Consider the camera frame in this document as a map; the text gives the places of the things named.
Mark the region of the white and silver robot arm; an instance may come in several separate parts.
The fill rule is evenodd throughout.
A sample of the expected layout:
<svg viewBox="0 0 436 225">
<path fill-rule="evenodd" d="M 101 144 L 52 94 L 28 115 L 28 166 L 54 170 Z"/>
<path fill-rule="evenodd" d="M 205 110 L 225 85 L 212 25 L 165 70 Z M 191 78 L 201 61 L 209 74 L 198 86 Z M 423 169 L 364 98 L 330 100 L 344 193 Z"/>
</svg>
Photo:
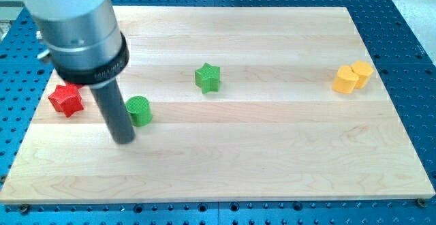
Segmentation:
<svg viewBox="0 0 436 225">
<path fill-rule="evenodd" d="M 23 2 L 47 47 L 42 59 L 67 82 L 89 86 L 112 139 L 130 143 L 135 132 L 116 82 L 129 49 L 111 0 Z"/>
</svg>

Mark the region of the red block behind arm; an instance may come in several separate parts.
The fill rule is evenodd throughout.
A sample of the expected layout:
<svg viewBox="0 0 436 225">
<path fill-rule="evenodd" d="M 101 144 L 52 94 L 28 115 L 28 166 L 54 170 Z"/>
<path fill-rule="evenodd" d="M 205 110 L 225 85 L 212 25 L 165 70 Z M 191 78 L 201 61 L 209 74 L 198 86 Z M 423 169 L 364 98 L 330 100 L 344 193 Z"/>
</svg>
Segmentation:
<svg viewBox="0 0 436 225">
<path fill-rule="evenodd" d="M 75 86 L 75 88 L 77 88 L 77 89 L 81 89 L 82 87 L 84 87 L 84 85 L 81 85 L 81 84 L 75 84 L 75 83 L 67 82 L 67 81 L 64 81 L 64 82 L 65 82 L 66 86 Z"/>
</svg>

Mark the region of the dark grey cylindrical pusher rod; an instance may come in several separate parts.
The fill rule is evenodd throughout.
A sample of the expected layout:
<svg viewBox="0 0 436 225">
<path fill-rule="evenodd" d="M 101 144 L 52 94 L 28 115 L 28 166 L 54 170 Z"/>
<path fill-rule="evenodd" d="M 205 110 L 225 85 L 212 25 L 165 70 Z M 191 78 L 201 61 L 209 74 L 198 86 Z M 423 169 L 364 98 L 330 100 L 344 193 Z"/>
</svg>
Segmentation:
<svg viewBox="0 0 436 225">
<path fill-rule="evenodd" d="M 136 135 L 117 81 L 92 85 L 90 90 L 113 141 L 120 145 L 133 141 Z"/>
</svg>

